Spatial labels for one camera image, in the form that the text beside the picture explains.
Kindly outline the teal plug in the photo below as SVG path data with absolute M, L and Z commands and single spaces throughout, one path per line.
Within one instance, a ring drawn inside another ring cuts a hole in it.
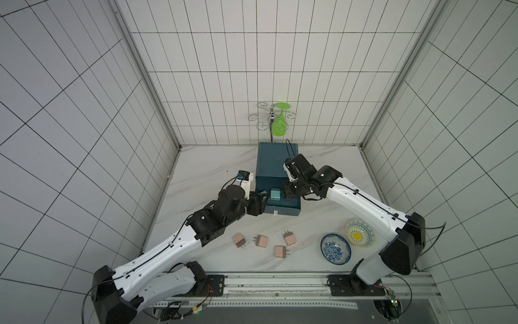
M 280 201 L 281 200 L 281 189 L 272 188 L 270 191 L 270 199 L 271 199 L 271 201 Z

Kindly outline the teal drawer cabinet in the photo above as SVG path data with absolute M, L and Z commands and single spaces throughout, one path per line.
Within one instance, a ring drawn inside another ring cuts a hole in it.
M 272 188 L 283 189 L 288 179 L 283 169 L 287 159 L 299 154 L 295 143 L 259 143 L 255 172 L 256 192 L 270 192 Z

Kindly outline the teal drawer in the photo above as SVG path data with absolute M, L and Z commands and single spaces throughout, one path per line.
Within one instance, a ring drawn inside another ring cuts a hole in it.
M 267 192 L 269 194 L 269 200 L 267 202 L 267 206 L 264 210 L 264 213 L 287 216 L 298 216 L 300 214 L 301 199 L 299 197 L 293 198 L 291 200 L 286 200 L 283 191 L 281 191 L 281 200 L 271 201 L 270 191 L 271 189 Z

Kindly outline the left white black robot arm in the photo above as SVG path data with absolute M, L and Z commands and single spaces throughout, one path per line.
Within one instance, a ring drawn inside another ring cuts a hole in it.
M 207 275 L 198 262 L 187 262 L 186 257 L 245 215 L 261 215 L 268 199 L 266 192 L 229 185 L 217 200 L 187 216 L 178 231 L 155 248 L 115 269 L 104 265 L 96 270 L 88 295 L 98 322 L 130 323 L 167 297 L 201 293 Z

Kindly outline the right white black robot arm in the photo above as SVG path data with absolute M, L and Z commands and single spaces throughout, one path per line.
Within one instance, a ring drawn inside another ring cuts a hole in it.
M 425 219 L 406 215 L 360 190 L 331 166 L 316 169 L 302 154 L 285 160 L 283 182 L 287 198 L 315 194 L 327 198 L 366 221 L 387 243 L 366 259 L 360 260 L 345 276 L 344 290 L 354 296 L 370 292 L 388 275 L 409 275 L 426 246 Z

